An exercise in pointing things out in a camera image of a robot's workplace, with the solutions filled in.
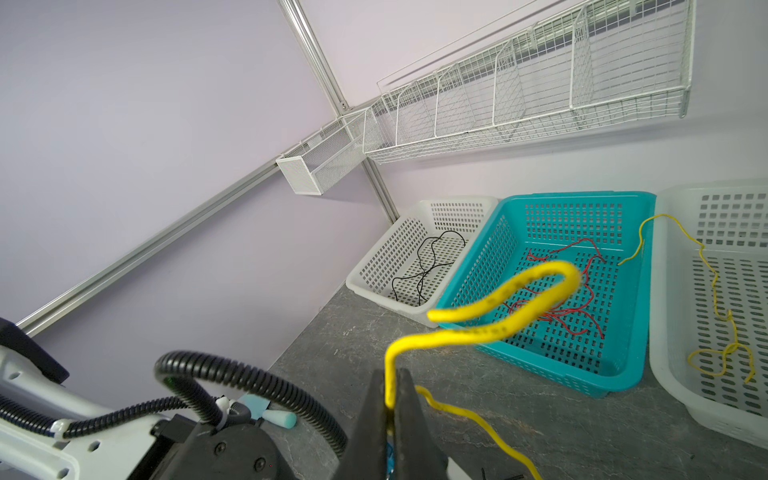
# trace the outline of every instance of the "yellow wire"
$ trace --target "yellow wire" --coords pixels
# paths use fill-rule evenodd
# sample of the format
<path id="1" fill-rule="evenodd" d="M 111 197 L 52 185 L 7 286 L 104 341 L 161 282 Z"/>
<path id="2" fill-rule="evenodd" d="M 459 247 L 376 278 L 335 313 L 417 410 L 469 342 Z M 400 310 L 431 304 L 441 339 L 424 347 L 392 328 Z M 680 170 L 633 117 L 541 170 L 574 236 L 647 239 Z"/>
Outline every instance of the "yellow wire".
<path id="1" fill-rule="evenodd" d="M 715 316 L 722 318 L 723 314 L 720 313 L 720 309 L 717 306 L 717 279 L 719 278 L 719 276 L 717 275 L 717 271 L 714 268 L 712 268 L 710 263 L 707 262 L 707 259 L 704 258 L 704 253 L 703 253 L 704 252 L 704 244 L 701 243 L 699 240 L 696 240 L 695 238 L 693 238 L 691 235 L 689 235 L 688 232 L 685 231 L 685 229 L 683 228 L 683 225 L 680 223 L 680 221 L 677 218 L 672 217 L 671 215 L 667 215 L 667 214 L 659 214 L 659 215 L 656 215 L 654 217 L 647 218 L 646 220 L 644 220 L 643 223 L 640 224 L 640 230 L 639 230 L 640 245 L 637 246 L 637 250 L 635 250 L 634 255 L 632 257 L 629 257 L 627 259 L 622 260 L 621 262 L 619 262 L 618 266 L 621 266 L 622 264 L 624 264 L 624 263 L 634 259 L 635 257 L 637 257 L 637 255 L 643 249 L 643 245 L 645 244 L 645 239 L 643 239 L 643 227 L 645 226 L 646 223 L 650 222 L 651 220 L 655 220 L 658 217 L 667 217 L 667 218 L 671 218 L 672 220 L 674 220 L 674 222 L 677 223 L 677 226 L 680 227 L 680 229 L 683 231 L 683 233 L 685 233 L 685 236 L 688 237 L 689 240 L 691 240 L 692 242 L 696 243 L 699 246 L 699 257 L 701 257 L 701 261 L 704 262 L 704 265 L 706 265 L 707 268 L 712 270 L 712 273 L 714 273 L 714 276 L 715 276 L 712 279 L 713 305 L 714 305 Z M 743 343 L 739 342 L 739 331 L 736 328 L 736 322 L 733 321 L 733 311 L 732 310 L 728 309 L 725 321 L 726 322 L 730 322 L 731 326 L 733 327 L 733 343 L 731 343 L 730 345 L 725 347 L 722 351 L 713 350 L 713 349 L 698 349 L 698 350 L 696 350 L 695 352 L 691 353 L 688 356 L 688 365 L 694 367 L 696 370 L 698 370 L 699 372 L 702 372 L 705 375 L 723 376 L 723 375 L 725 375 L 725 372 L 728 369 L 728 365 L 727 365 L 727 363 L 728 363 L 728 356 L 731 353 L 736 352 L 738 349 L 745 349 L 746 352 L 750 354 L 750 374 L 744 380 L 744 383 L 747 384 L 747 383 L 750 382 L 752 377 L 755 376 L 755 373 L 756 373 L 755 372 L 755 361 L 754 361 L 754 356 L 752 354 L 752 350 L 748 346 L 746 346 Z M 696 355 L 698 355 L 699 353 L 702 353 L 702 352 L 714 353 L 715 355 L 720 355 L 722 357 L 722 359 L 723 359 L 723 371 L 720 372 L 720 373 L 712 373 L 712 372 L 707 372 L 707 371 L 701 369 L 698 366 L 695 366 L 694 362 L 693 362 L 693 358 Z"/>
<path id="2" fill-rule="evenodd" d="M 511 446 L 507 445 L 504 442 L 504 440 L 502 440 L 502 437 L 498 436 L 498 433 L 496 433 L 496 431 L 488 424 L 488 422 L 483 420 L 480 415 L 478 415 L 477 413 L 474 413 L 472 410 L 460 409 L 459 407 L 449 405 L 447 403 L 440 403 L 436 401 L 434 398 L 432 398 L 432 394 L 429 392 L 429 390 L 425 389 L 422 386 L 417 385 L 416 392 L 424 396 L 424 398 L 427 399 L 427 403 L 429 404 L 429 406 L 431 406 L 435 410 L 452 413 L 453 415 L 460 415 L 462 417 L 466 417 L 468 419 L 471 419 L 477 422 L 478 425 L 480 425 L 486 432 L 488 432 L 488 434 L 491 436 L 494 442 L 496 442 L 496 444 L 502 450 L 504 450 L 504 452 L 507 455 L 511 456 L 521 464 L 528 467 L 528 470 L 531 472 L 531 475 L 533 475 L 533 478 L 535 480 L 542 480 L 541 475 L 539 475 L 538 470 L 536 469 L 536 465 L 534 465 L 533 462 L 531 462 L 531 459 L 521 454 Z"/>
<path id="3" fill-rule="evenodd" d="M 434 333 L 405 336 L 394 341 L 387 349 L 385 357 L 384 400 L 387 408 L 390 410 L 395 408 L 396 360 L 398 355 L 415 349 L 431 349 L 438 346 L 448 345 L 474 345 L 476 343 L 494 342 L 513 336 L 525 328 L 529 323 L 535 321 L 539 316 L 549 311 L 550 308 L 565 301 L 571 296 L 581 283 L 581 273 L 575 266 L 568 262 L 554 261 L 542 263 L 513 276 L 498 289 L 491 292 L 486 298 L 471 305 L 450 310 L 430 310 L 427 313 L 427 316 L 433 322 L 464 322 L 493 311 L 522 287 L 534 280 L 539 280 L 549 275 L 562 275 L 564 276 L 564 279 L 557 285 L 539 293 L 520 310 L 514 312 L 501 322 L 465 330 L 443 330 Z M 446 407 L 446 412 L 463 415 L 475 420 L 488 432 L 488 434 L 491 435 L 502 450 L 512 458 L 523 462 L 531 471 L 535 480 L 541 480 L 541 476 L 533 466 L 533 463 L 528 460 L 525 455 L 516 452 L 509 445 L 504 443 L 491 426 L 485 420 L 481 419 L 479 415 L 469 410 L 438 404 L 432 399 L 429 392 L 423 388 L 419 393 L 424 395 L 429 404 L 433 407 L 435 407 L 435 405 Z"/>

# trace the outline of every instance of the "teal plastic basket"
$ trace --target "teal plastic basket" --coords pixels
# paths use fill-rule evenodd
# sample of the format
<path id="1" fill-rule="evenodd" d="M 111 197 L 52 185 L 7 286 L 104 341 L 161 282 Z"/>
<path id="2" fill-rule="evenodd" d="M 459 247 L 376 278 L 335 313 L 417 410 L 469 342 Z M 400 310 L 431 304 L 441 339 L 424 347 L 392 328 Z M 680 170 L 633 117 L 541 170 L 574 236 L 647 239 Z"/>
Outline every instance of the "teal plastic basket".
<path id="1" fill-rule="evenodd" d="M 494 210 L 437 308 L 480 300 L 517 273 L 541 263 L 529 260 L 529 254 L 544 257 L 583 238 L 592 239 L 606 262 L 595 259 L 590 265 L 588 285 L 594 299 L 584 311 L 594 317 L 604 338 L 588 317 L 574 313 L 562 320 L 572 332 L 586 329 L 586 333 L 572 335 L 557 321 L 537 320 L 513 337 L 478 349 L 595 398 L 630 389 L 640 382 L 645 366 L 650 242 L 645 243 L 642 256 L 622 266 L 617 264 L 637 249 L 637 231 L 641 222 L 653 215 L 655 202 L 656 196 L 645 192 L 509 197 Z M 651 224 L 645 226 L 645 238 L 652 238 L 652 228 Z M 582 242 L 549 260 L 567 260 L 583 271 L 595 254 L 591 243 Z M 546 277 L 529 288 L 542 291 L 559 281 L 557 276 Z M 532 296 L 521 290 L 508 304 Z M 582 286 L 559 308 L 577 308 L 589 297 L 589 291 Z M 500 306 L 478 319 L 441 326 L 464 329 L 498 322 L 506 316 L 508 308 Z"/>

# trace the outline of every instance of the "black corrugated tube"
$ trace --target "black corrugated tube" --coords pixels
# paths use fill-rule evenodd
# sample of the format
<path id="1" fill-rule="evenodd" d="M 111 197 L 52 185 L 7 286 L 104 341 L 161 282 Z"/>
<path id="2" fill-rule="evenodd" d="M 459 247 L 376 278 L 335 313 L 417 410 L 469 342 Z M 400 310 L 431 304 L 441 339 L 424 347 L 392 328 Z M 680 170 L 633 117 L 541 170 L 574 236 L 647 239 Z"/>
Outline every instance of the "black corrugated tube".
<path id="1" fill-rule="evenodd" d="M 165 412 L 167 410 L 185 409 L 187 405 L 181 399 L 176 397 L 166 397 L 164 399 L 151 400 L 150 402 L 139 403 L 138 405 L 117 410 L 94 419 L 79 420 L 72 422 L 69 428 L 64 432 L 65 439 L 76 439 L 92 433 L 101 432 L 112 427 L 122 425 L 131 420 L 135 420 L 151 413 Z M 0 395 L 0 419 L 12 423 L 29 432 L 54 436 L 51 432 L 51 426 L 56 419 L 37 413 L 24 406 L 19 405 L 13 400 Z"/>
<path id="2" fill-rule="evenodd" d="M 341 457 L 346 433 L 339 423 L 309 393 L 294 384 L 254 366 L 206 353 L 176 351 L 163 355 L 154 365 L 155 377 L 213 425 L 221 422 L 221 411 L 194 380 L 200 379 L 253 393 L 281 405 L 306 420 L 320 432 Z"/>

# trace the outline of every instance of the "gray marble countertop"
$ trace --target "gray marble countertop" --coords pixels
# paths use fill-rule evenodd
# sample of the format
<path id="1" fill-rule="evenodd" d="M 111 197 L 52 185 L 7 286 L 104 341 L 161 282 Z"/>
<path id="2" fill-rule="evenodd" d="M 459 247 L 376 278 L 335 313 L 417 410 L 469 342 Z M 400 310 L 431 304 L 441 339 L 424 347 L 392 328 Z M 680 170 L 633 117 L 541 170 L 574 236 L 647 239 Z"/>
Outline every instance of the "gray marble countertop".
<path id="1" fill-rule="evenodd" d="M 343 287 L 270 370 L 301 386 L 352 434 L 371 372 L 383 368 L 386 347 L 429 329 Z M 398 366 L 435 399 L 475 410 L 545 480 L 691 480 L 768 478 L 768 451 L 697 424 L 646 365 L 641 383 L 592 399 L 480 353 L 445 347 L 406 353 Z M 429 408 L 432 436 L 481 480 L 526 473 L 474 422 Z M 302 480 L 327 480 L 337 462 L 305 423 L 292 430 L 264 427 Z"/>

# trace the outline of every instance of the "white wire shelf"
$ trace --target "white wire shelf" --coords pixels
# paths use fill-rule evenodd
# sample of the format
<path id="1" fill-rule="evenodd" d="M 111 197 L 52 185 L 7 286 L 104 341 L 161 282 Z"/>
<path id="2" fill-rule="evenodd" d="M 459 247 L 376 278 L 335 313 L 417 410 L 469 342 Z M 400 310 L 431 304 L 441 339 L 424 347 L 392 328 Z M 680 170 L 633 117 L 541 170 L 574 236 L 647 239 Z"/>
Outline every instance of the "white wire shelf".
<path id="1" fill-rule="evenodd" d="M 591 0 L 382 95 L 377 163 L 687 112 L 695 0 Z"/>
<path id="2" fill-rule="evenodd" d="M 366 159 L 364 121 L 364 111 L 340 117 L 277 159 L 294 193 L 322 195 Z"/>

